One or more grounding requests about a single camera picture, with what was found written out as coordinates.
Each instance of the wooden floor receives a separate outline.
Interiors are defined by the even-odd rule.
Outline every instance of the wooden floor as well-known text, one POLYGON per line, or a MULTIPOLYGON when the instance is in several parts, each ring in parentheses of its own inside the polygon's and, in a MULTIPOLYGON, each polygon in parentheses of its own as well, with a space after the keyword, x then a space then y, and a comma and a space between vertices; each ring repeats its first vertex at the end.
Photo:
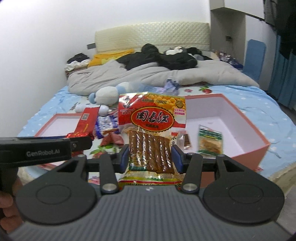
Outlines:
POLYGON ((277 222, 289 233, 296 232, 296 186, 293 186, 287 194, 277 222))

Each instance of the black jacket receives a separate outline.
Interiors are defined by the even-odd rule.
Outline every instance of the black jacket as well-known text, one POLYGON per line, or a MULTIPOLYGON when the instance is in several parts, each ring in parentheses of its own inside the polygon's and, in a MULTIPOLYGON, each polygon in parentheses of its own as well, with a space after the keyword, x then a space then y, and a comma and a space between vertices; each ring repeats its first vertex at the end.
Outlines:
POLYGON ((159 66, 174 69, 190 69, 197 65, 194 57, 187 53, 177 53, 174 55, 165 55, 159 53, 157 47, 152 44, 145 44, 141 52, 127 54, 117 59, 117 62, 124 64, 127 70, 147 64, 157 62, 159 66))

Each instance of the human hand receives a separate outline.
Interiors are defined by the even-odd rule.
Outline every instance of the human hand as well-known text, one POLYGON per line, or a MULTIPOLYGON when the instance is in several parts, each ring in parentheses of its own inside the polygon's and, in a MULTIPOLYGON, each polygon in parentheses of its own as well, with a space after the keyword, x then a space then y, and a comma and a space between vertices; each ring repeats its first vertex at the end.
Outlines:
MULTIPOLYGON (((13 194, 15 195, 21 187, 22 183, 20 179, 17 178, 12 185, 13 194)), ((5 217, 0 220, 0 225, 8 233, 14 231, 22 224, 22 219, 10 194, 0 191, 0 208, 3 209, 5 215, 5 217)))

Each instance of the clothes pile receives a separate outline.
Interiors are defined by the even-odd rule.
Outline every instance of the clothes pile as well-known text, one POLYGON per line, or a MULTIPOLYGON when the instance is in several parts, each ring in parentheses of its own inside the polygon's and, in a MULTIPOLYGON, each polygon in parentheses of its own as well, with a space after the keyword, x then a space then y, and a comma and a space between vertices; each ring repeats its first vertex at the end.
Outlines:
POLYGON ((69 72, 75 68, 85 66, 85 65, 87 66, 90 61, 91 59, 87 55, 83 53, 76 54, 74 57, 70 58, 67 61, 67 64, 65 66, 65 71, 69 72))
POLYGON ((194 57, 196 60, 212 60, 208 56, 202 55, 202 52, 195 47, 190 47, 190 48, 175 47, 173 49, 169 49, 164 52, 164 54, 166 55, 176 54, 176 53, 187 53, 192 57, 194 57))
POLYGON ((141 52, 127 54, 118 58, 116 61, 124 64, 127 70, 153 62, 169 70, 191 69, 197 65, 197 60, 186 52, 166 55, 159 53, 158 48, 152 44, 145 44, 141 52))

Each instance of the candy wrapper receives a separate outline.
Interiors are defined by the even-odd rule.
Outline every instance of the candy wrapper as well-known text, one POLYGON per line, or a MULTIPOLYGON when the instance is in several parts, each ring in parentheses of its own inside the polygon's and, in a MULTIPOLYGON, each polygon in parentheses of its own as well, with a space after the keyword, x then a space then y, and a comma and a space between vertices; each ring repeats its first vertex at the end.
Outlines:
POLYGON ((180 88, 180 84, 177 81, 173 81, 172 79, 167 79, 164 87, 146 86, 141 91, 176 96, 179 94, 179 88, 180 88))
POLYGON ((198 145, 199 154, 210 156, 223 154, 222 133, 200 125, 198 145))
POLYGON ((116 144, 118 146, 123 146, 124 140, 120 135, 112 132, 102 139, 100 146, 106 146, 106 145, 109 145, 110 143, 116 144))
POLYGON ((114 111, 107 116, 98 116, 94 127, 94 135, 98 139, 102 139, 112 132, 119 134, 117 111, 114 111))

